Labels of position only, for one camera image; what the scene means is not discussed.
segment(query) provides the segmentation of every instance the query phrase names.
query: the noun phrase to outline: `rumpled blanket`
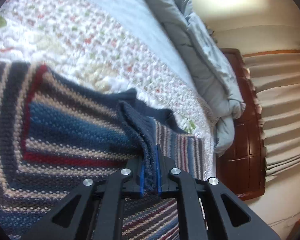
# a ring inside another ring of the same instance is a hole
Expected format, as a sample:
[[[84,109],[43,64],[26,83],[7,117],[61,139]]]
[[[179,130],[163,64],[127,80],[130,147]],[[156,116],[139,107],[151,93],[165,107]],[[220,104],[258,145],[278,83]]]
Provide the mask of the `rumpled blanket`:
[[[197,178],[203,139],[178,128],[136,91],[101,94],[46,65],[0,63],[0,226],[18,239],[85,178],[101,179],[143,155],[146,197],[126,200],[122,239],[175,239],[175,199],[157,196],[154,145]]]
[[[192,0],[145,1],[185,61],[199,95],[220,118],[214,150],[220,156],[233,143],[233,119],[245,110],[234,71],[193,11]]]

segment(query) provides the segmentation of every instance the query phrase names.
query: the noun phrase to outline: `striped sweater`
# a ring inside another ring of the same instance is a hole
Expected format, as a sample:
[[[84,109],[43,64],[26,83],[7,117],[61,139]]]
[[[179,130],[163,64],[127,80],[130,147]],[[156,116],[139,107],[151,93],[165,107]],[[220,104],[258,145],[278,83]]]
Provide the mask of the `striped sweater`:
[[[105,95],[45,65],[0,63],[0,226],[18,239],[83,179],[101,179],[143,155],[147,194],[126,200],[122,239],[177,239],[176,201],[156,194],[157,143],[201,177],[203,140],[134,89]]]

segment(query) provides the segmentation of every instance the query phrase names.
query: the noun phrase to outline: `gray comforter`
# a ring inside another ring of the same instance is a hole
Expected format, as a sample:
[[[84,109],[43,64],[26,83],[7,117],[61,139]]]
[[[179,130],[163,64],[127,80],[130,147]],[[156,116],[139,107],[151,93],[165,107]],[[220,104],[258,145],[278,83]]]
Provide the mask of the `gray comforter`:
[[[196,89],[219,117],[215,153],[234,140],[233,118],[245,109],[235,74],[226,57],[194,13],[191,0],[145,0],[186,63]]]

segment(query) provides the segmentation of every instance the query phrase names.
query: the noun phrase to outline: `wall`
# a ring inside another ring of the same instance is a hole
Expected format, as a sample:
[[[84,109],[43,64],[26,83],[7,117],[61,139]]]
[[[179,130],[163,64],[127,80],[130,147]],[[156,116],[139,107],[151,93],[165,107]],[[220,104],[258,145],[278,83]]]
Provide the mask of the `wall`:
[[[193,5],[215,31],[219,47],[246,54],[300,44],[300,10],[293,0],[193,0]]]
[[[293,0],[193,0],[193,5],[215,30],[219,47],[242,54],[299,49],[300,10]],[[266,183],[265,195],[247,204],[285,239],[300,218],[300,165]]]

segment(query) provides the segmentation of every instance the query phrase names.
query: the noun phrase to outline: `beige curtain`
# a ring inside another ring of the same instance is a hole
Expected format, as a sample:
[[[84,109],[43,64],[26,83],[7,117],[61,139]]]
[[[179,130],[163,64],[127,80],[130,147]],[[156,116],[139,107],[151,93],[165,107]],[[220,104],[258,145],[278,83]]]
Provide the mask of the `beige curtain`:
[[[300,53],[244,59],[262,107],[266,180],[300,164]]]

